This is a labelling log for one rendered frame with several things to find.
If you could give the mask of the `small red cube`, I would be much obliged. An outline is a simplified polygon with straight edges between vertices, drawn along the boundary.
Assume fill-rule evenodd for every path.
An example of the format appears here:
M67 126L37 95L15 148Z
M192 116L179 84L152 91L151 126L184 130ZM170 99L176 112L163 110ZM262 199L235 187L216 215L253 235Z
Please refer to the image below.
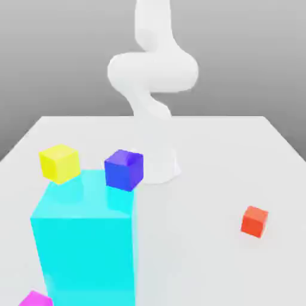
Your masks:
M241 232L261 238L268 218L268 211L249 206L242 218Z

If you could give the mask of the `small magenta cube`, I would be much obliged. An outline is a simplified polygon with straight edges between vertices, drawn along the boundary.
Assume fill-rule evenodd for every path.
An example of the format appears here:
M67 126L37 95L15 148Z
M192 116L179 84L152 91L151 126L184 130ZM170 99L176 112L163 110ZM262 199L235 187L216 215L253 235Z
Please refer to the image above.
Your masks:
M53 300L34 290L19 303L19 306L53 306Z

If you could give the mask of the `small yellow cube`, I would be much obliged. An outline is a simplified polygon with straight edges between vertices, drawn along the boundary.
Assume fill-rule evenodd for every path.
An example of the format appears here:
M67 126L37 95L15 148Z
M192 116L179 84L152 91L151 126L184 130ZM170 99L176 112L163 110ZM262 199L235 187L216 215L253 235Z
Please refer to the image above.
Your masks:
M43 177L61 185L81 173L76 149L59 144L39 152Z

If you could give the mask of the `large cyan box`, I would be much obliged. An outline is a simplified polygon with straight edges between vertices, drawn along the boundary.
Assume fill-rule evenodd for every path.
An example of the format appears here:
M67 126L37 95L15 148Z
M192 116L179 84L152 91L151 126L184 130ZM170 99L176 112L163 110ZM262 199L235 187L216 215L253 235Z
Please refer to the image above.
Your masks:
M54 306L136 306L134 204L103 170L48 184L30 222Z

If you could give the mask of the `small blue cube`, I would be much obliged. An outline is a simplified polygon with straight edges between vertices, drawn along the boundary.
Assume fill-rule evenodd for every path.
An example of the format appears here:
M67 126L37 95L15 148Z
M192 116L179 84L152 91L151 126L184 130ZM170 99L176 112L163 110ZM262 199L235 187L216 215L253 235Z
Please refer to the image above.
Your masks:
M119 149L104 161L107 186L132 191L143 179L143 154Z

